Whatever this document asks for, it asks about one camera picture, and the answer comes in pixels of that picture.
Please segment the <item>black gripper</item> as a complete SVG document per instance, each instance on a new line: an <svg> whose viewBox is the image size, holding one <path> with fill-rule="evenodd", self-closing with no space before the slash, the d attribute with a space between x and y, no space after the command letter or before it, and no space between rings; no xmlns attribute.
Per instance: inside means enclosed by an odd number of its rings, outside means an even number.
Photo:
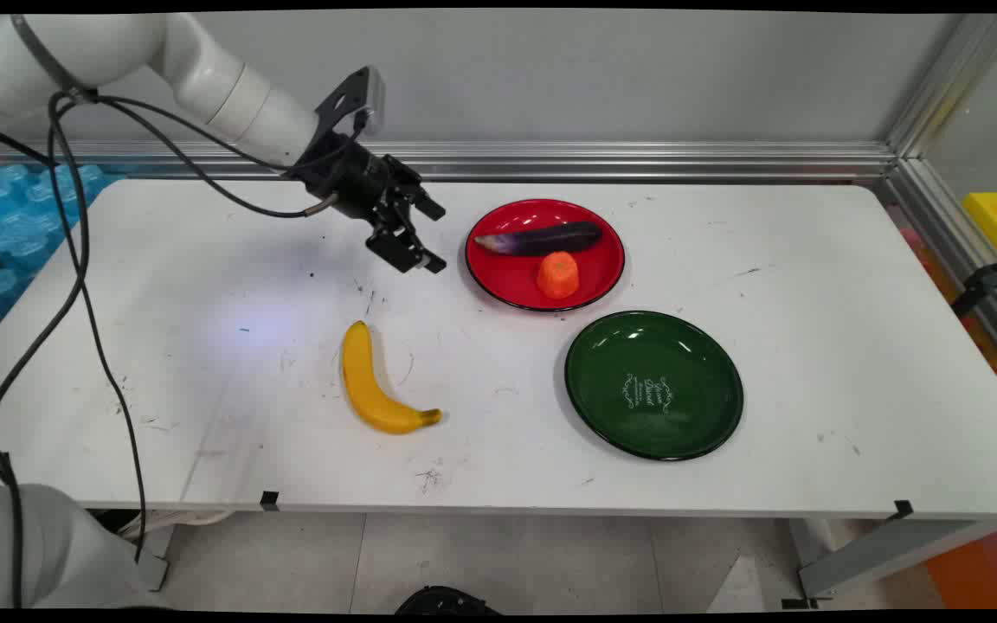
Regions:
<svg viewBox="0 0 997 623"><path fill-rule="evenodd" d="M302 182L321 200L335 197L335 210L371 225L365 247L396 271L440 273L447 267L446 260L421 243L410 223L412 209L432 221L446 215L446 209L422 188L420 174L392 155L377 157L355 138L328 132L308 145L284 178Z"/></svg>

